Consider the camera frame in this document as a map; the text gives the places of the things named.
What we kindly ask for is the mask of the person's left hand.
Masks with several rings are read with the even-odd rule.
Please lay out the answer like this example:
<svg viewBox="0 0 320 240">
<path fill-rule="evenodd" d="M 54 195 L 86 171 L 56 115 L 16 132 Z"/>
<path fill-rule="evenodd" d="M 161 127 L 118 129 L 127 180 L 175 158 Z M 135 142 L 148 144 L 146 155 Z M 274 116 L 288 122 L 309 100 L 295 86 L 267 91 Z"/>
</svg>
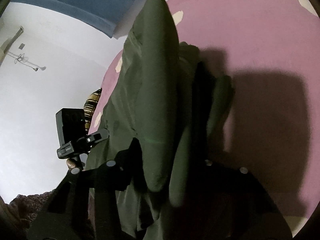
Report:
<svg viewBox="0 0 320 240">
<path fill-rule="evenodd" d="M 69 158 L 66 160 L 66 164 L 70 171 L 75 168 L 77 168 L 79 171 L 84 169 L 84 163 L 79 158 Z"/>
</svg>

